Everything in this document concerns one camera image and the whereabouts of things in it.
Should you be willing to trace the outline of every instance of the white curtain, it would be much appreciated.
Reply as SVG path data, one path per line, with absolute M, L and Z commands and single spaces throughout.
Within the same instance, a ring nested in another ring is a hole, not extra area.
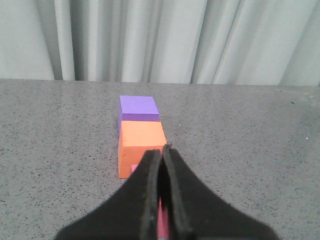
M 0 0 L 0 78 L 320 84 L 319 0 Z

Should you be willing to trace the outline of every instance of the table surface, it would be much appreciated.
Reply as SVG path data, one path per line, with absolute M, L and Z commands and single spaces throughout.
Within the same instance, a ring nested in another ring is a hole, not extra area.
M 119 95 L 154 96 L 167 141 L 226 202 L 284 240 L 319 239 L 319 87 L 7 79 L 1 239 L 52 239 L 124 183 Z

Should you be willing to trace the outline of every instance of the foam block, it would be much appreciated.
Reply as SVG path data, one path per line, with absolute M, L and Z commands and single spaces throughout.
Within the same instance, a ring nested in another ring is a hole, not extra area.
M 137 167 L 138 167 L 138 164 L 131 165 L 130 175 L 136 170 Z
M 166 206 L 162 206 L 161 198 L 159 201 L 159 209 L 158 209 L 158 239 L 169 239 L 169 215 L 168 208 Z
M 118 130 L 121 121 L 159 121 L 159 111 L 152 96 L 120 96 Z
M 130 176 L 146 150 L 162 151 L 167 143 L 160 121 L 122 121 L 118 148 L 119 178 Z

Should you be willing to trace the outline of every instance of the orange block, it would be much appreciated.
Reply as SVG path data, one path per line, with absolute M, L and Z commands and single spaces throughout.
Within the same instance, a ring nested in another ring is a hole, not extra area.
M 160 121 L 122 121 L 118 148 L 119 178 L 130 176 L 131 165 L 139 164 L 146 150 L 162 151 L 166 143 Z

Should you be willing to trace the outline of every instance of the pink object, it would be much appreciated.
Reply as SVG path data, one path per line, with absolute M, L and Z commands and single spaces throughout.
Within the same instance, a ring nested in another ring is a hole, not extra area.
M 136 168 L 138 167 L 138 164 L 131 165 L 130 174 L 132 174 Z M 159 201 L 159 208 L 158 208 L 158 239 L 169 239 L 169 220 L 168 220 L 168 208 L 165 206 L 162 206 L 161 199 Z
M 138 164 L 131 165 L 130 175 L 136 170 L 137 167 L 138 167 Z

